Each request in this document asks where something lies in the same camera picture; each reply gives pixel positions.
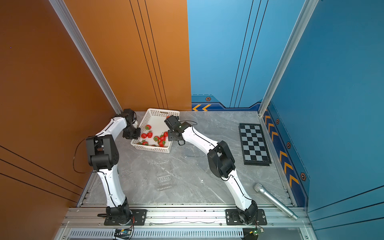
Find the clear plastic clamshell container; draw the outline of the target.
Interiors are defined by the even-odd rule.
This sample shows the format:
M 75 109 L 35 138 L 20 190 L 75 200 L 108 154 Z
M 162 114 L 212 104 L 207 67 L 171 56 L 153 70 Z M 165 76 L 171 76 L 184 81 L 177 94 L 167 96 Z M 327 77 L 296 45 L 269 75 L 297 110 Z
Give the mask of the clear plastic clamshell container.
M 163 191 L 173 187 L 174 179 L 170 161 L 162 161 L 156 164 L 156 190 Z

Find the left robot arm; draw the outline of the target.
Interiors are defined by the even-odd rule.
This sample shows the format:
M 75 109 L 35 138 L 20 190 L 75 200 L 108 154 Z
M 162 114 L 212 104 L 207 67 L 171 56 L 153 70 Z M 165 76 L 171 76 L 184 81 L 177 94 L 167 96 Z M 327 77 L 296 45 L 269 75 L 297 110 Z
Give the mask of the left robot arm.
M 125 109 L 113 117 L 99 133 L 86 138 L 88 163 L 99 175 L 106 194 L 106 213 L 100 215 L 106 219 L 106 226 L 128 225 L 133 219 L 118 174 L 120 155 L 115 139 L 120 133 L 128 140 L 140 136 L 141 129 L 133 110 Z

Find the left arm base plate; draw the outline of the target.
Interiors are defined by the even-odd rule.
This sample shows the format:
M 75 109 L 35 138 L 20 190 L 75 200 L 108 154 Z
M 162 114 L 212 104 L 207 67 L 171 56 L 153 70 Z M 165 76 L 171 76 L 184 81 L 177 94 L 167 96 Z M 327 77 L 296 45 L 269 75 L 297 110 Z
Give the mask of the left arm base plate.
M 143 226 L 147 217 L 147 209 L 130 210 L 128 216 L 112 216 L 105 219 L 105 226 Z

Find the green circuit board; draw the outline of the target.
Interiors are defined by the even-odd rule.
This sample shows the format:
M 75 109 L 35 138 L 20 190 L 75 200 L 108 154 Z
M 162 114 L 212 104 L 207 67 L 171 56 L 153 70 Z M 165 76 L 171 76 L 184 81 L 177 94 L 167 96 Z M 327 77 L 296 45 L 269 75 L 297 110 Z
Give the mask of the green circuit board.
M 115 229 L 113 240 L 130 240 L 133 236 L 133 229 Z
M 259 235 L 264 232 L 264 228 L 243 228 L 242 240 L 257 240 Z

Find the green circuit board left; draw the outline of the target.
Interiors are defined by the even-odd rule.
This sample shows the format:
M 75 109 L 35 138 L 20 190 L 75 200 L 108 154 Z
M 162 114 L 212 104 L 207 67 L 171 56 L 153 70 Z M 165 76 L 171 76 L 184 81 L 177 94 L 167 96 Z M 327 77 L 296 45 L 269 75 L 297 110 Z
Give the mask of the green circuit board left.
M 133 229 L 115 229 L 113 240 L 130 240 L 133 236 Z

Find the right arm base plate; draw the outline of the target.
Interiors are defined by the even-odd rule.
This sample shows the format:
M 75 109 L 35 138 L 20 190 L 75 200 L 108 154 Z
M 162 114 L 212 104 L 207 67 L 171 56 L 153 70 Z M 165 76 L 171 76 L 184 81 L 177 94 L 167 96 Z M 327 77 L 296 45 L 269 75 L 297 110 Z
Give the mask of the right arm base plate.
M 265 211 L 258 209 L 257 213 L 252 217 L 241 213 L 237 209 L 226 209 L 226 223 L 228 226 L 266 226 L 268 224 Z

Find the silver microphone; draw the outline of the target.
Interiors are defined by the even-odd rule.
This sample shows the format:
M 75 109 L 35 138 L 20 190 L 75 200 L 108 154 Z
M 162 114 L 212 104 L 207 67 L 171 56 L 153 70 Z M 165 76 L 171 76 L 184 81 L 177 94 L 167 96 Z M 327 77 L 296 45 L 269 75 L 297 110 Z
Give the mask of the silver microphone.
M 278 200 L 275 196 L 273 196 L 264 186 L 260 183 L 256 183 L 254 185 L 254 190 L 262 195 L 265 199 L 275 205 L 279 210 L 281 210 L 284 214 L 286 214 L 289 218 L 294 221 L 298 220 L 298 216 L 290 210 L 286 205 L 284 205 L 280 200 Z

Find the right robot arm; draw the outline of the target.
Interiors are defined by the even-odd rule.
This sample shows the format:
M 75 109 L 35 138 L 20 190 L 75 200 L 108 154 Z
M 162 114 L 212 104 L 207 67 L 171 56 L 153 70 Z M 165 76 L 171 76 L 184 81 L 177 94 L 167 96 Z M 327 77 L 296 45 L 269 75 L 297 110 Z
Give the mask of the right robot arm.
M 184 121 L 181 122 L 176 116 L 169 116 L 165 119 L 168 126 L 168 134 L 172 141 L 188 142 L 207 155 L 211 172 L 225 182 L 236 205 L 239 218 L 242 224 L 252 225 L 255 223 L 258 213 L 258 205 L 249 196 L 241 183 L 233 154 L 225 141 L 214 141 L 195 127 Z

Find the black white chessboard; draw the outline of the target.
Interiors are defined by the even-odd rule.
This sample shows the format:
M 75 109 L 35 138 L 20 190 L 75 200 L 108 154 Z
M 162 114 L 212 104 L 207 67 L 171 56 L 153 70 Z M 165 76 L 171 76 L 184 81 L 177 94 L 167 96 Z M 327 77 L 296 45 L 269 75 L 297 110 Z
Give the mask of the black white chessboard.
M 269 166 L 272 163 L 261 124 L 239 124 L 245 165 Z

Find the green circuit board right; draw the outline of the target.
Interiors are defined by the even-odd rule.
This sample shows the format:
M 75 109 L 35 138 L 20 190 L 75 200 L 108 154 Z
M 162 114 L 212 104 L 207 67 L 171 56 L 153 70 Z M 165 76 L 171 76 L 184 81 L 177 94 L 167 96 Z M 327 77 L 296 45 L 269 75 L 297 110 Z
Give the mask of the green circuit board right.
M 257 240 L 259 235 L 264 232 L 264 228 L 243 228 L 242 240 Z

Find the white perforated plastic basket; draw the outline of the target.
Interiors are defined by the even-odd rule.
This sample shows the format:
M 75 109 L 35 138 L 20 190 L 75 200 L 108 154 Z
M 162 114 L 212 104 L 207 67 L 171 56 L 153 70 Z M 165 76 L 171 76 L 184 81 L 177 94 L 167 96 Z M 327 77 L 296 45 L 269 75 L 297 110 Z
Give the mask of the white perforated plastic basket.
M 170 153 L 172 143 L 168 140 L 169 130 L 168 126 L 165 124 L 165 119 L 171 115 L 180 116 L 179 111 L 173 110 L 163 110 L 163 109 L 148 109 L 139 125 L 141 128 L 141 134 L 152 132 L 152 138 L 142 139 L 141 136 L 137 140 L 132 140 L 131 145 L 137 150 L 159 152 L 159 153 Z M 145 126 L 151 125 L 151 130 L 146 130 Z M 154 141 L 154 136 L 159 136 L 160 140 L 166 141 L 164 147 L 160 147 L 158 142 Z

